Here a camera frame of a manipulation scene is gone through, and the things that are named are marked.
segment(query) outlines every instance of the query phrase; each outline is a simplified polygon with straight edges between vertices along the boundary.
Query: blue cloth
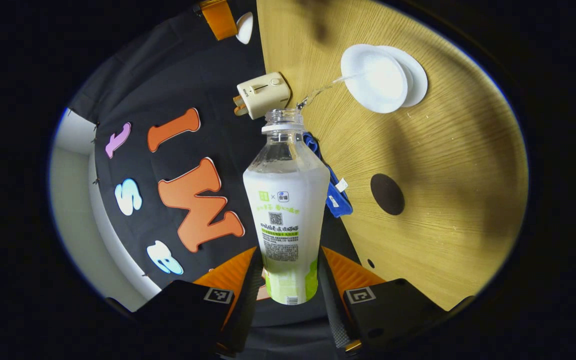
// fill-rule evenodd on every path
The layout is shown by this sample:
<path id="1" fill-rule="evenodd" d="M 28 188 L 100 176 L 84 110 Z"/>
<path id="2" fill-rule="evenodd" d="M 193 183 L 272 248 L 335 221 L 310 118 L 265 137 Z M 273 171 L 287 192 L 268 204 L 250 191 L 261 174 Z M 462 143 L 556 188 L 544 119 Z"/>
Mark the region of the blue cloth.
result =
<path id="1" fill-rule="evenodd" d="M 303 141 L 304 143 L 306 143 L 308 148 L 310 148 L 310 150 L 312 150 L 312 152 L 315 153 L 315 155 L 317 155 L 317 157 L 323 162 L 322 152 L 320 151 L 320 145 L 317 143 L 317 140 L 315 140 L 315 137 L 313 137 L 313 134 L 311 134 L 310 132 L 304 132 Z M 324 162 L 324 165 L 330 171 L 330 182 L 328 183 L 328 192 L 326 198 L 326 205 L 328 209 L 330 209 L 330 212 L 336 218 L 342 215 L 352 214 L 353 207 L 350 205 L 350 202 L 348 201 L 348 196 L 346 192 L 345 191 L 339 192 L 339 190 L 335 187 L 335 185 L 339 183 L 337 176 L 335 175 L 332 168 L 330 168 L 330 166 L 326 164 L 326 162 Z"/>

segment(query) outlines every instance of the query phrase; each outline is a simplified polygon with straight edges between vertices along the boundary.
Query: plastic bottle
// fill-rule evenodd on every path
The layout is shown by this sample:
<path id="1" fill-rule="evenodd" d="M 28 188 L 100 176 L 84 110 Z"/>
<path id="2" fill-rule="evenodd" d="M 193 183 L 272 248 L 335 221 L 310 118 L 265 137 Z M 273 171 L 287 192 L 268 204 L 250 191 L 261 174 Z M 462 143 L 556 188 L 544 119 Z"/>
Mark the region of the plastic bottle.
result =
<path id="1" fill-rule="evenodd" d="M 265 114 L 267 142 L 243 174 L 272 300 L 299 305 L 317 292 L 317 258 L 330 172 L 306 146 L 297 109 Z"/>

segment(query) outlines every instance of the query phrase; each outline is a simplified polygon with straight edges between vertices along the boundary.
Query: purple letter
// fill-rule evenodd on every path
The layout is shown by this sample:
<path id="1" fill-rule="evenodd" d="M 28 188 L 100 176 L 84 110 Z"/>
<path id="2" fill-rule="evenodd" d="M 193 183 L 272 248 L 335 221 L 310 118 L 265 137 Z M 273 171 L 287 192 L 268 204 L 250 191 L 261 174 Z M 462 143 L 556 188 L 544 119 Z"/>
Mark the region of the purple letter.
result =
<path id="1" fill-rule="evenodd" d="M 105 146 L 105 153 L 108 154 L 108 158 L 112 159 L 115 150 L 119 148 L 130 135 L 131 125 L 129 122 L 124 123 L 123 130 L 119 132 L 119 135 L 115 137 L 115 134 L 110 135 L 110 142 Z"/>

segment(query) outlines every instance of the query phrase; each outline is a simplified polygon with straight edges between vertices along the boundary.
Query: dark circle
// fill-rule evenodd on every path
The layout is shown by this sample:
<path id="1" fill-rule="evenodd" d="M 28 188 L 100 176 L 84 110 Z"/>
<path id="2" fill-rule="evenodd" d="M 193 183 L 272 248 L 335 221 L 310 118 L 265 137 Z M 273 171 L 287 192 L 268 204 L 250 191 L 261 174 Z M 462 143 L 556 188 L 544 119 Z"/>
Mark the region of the dark circle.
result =
<path id="1" fill-rule="evenodd" d="M 373 328 L 373 330 L 368 331 L 369 338 L 381 337 L 384 334 L 384 330 L 381 327 Z"/>
<path id="2" fill-rule="evenodd" d="M 404 211 L 404 194 L 397 182 L 383 173 L 377 173 L 370 179 L 370 191 L 377 205 L 391 215 Z"/>

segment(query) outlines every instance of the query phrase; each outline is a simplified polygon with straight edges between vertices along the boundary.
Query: wooden table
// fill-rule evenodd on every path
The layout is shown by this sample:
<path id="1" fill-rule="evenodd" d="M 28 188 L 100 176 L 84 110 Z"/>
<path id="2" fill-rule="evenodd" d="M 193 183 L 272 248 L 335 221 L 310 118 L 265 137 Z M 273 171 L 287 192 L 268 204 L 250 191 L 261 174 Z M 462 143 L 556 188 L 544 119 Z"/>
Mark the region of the wooden table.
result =
<path id="1" fill-rule="evenodd" d="M 422 23 L 368 0 L 258 0 L 263 60 L 281 72 L 294 106 L 341 75 L 354 44 L 387 45 L 425 69 L 424 100 L 371 112 L 341 84 L 303 111 L 354 213 L 343 223 L 364 267 L 405 278 L 443 309 L 477 294 L 498 271 L 521 227 L 528 163 L 517 120 L 493 80 Z M 392 178 L 405 208 L 382 210 L 370 182 Z M 368 259 L 374 269 L 368 265 Z"/>

